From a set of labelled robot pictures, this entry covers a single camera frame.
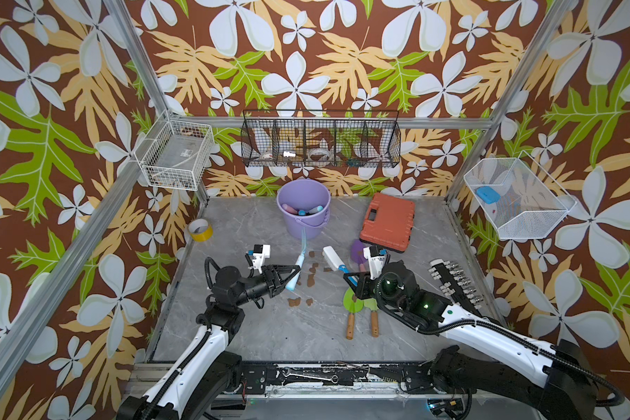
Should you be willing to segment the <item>light blue round trowel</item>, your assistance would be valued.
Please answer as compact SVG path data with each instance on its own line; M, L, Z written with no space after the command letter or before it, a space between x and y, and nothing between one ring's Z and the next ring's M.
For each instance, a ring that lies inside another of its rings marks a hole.
M317 214L317 213L319 213L319 212L321 212L321 211L323 211L323 210L324 210L324 207L323 207L323 206L315 206L315 208L312 208L312 209L310 209L310 210L308 211L308 214L309 214L309 215L315 215L315 214Z

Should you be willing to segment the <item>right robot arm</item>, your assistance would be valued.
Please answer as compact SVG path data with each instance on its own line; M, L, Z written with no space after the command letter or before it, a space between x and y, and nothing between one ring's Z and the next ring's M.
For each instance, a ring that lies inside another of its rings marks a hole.
M453 262L432 261L441 292L422 289L404 262L388 262L376 274L344 276L360 300L425 336L454 346L430 362L429 380L443 392L484 390L537 410L546 419L591 419L598 408L624 404L623 393L593 373L580 348L563 339L554 345L481 317L475 292Z

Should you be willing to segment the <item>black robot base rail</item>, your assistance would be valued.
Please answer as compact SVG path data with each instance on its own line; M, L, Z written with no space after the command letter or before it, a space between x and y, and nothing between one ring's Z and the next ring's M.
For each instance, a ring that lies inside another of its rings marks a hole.
M446 388L430 376L430 362L242 362L225 392L267 396L275 388L295 384L325 391L369 389L373 385L400 395L466 395L464 388Z

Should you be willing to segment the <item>white brush blue handle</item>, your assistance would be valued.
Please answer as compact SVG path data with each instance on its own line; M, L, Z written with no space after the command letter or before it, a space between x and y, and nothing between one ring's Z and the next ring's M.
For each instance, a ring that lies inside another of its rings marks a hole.
M343 274L344 281L353 290L355 290L358 285L357 276L355 276L355 274L351 272L350 269L348 269L348 266L344 264L344 262L332 246L326 246L325 248L323 248L323 257L325 258L328 266L333 271L340 271Z

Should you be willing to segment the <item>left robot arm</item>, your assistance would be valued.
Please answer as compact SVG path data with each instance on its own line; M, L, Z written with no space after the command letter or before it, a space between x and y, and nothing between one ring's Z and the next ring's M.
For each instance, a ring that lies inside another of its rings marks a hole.
M252 267L246 278L234 266L220 267L213 258L204 262L211 294L206 311L197 316L196 336L167 373L141 397L127 397L117 419L199 419L218 395L242 384L242 357L227 347L245 318L242 306L259 309L265 298L280 294L297 277L297 265Z

